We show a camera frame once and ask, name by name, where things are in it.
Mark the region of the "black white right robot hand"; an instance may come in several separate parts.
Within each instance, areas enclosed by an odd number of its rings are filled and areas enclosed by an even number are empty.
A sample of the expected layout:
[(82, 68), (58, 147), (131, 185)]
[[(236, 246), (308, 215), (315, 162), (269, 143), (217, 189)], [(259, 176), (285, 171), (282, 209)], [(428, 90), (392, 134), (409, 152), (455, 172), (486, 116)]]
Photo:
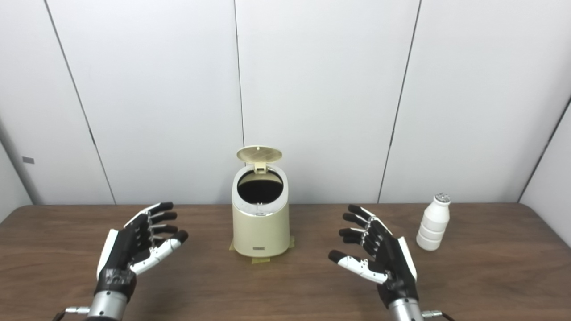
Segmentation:
[(362, 259), (337, 250), (330, 251), (328, 258), (375, 283), (386, 308), (398, 300), (418, 301), (418, 275), (406, 239), (396, 238), (381, 219), (361, 206), (348, 205), (343, 219), (359, 226), (340, 229), (343, 242), (361, 246), (370, 258)]

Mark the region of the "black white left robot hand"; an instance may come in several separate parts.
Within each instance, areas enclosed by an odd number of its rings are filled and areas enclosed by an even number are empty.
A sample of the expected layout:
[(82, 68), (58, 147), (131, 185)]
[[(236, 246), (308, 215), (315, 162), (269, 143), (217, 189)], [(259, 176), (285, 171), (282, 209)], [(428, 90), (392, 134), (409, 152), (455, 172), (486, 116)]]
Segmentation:
[(117, 292), (130, 300), (137, 276), (173, 254), (188, 232), (166, 221), (177, 219), (172, 202), (160, 202), (140, 210), (123, 228), (110, 229), (97, 266), (94, 293)]

